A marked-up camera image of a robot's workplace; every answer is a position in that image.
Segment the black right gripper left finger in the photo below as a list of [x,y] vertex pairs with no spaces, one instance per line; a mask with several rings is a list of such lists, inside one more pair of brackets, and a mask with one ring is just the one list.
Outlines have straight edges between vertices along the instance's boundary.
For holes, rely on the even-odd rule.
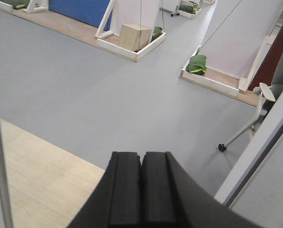
[[69,228],[140,227],[140,157],[112,152],[98,185],[68,224]]

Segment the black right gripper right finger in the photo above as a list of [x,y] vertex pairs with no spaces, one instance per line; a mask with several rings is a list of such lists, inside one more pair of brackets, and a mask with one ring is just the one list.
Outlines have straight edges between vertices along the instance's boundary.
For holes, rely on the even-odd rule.
[[141,174],[144,228],[257,227],[203,190],[170,152],[147,152]]

